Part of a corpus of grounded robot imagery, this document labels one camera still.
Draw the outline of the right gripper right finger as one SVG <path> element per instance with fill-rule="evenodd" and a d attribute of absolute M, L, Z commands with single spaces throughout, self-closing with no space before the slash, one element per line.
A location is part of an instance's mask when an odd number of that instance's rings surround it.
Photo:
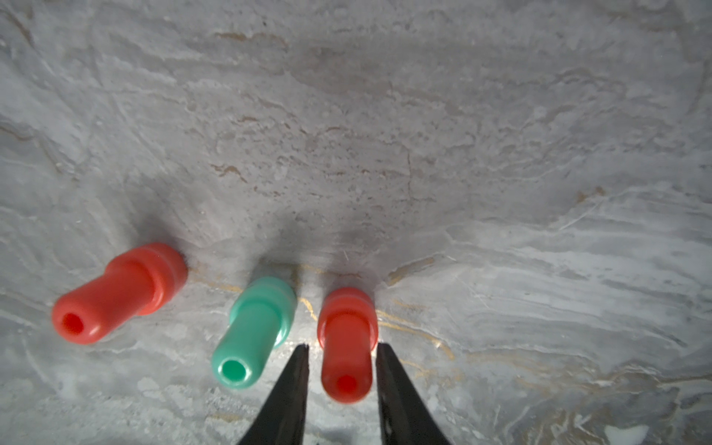
<path fill-rule="evenodd" d="M 383 444 L 450 444 L 385 342 L 376 348 L 376 380 Z"/>

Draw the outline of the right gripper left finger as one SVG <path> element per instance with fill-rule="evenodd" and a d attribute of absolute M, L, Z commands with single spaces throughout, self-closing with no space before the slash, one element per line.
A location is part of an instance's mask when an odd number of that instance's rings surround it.
<path fill-rule="evenodd" d="M 263 408 L 239 445 L 302 445 L 307 411 L 309 346 L 296 346 Z"/>

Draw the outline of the green stamp body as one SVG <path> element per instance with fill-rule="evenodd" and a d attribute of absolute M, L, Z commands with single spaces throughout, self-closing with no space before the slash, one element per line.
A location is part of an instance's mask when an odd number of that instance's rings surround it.
<path fill-rule="evenodd" d="M 211 357 L 211 368 L 228 389 L 247 389 L 263 374 L 272 351 L 292 328 L 297 297 L 284 280 L 266 276 L 250 283 L 229 315 L 229 326 Z"/>

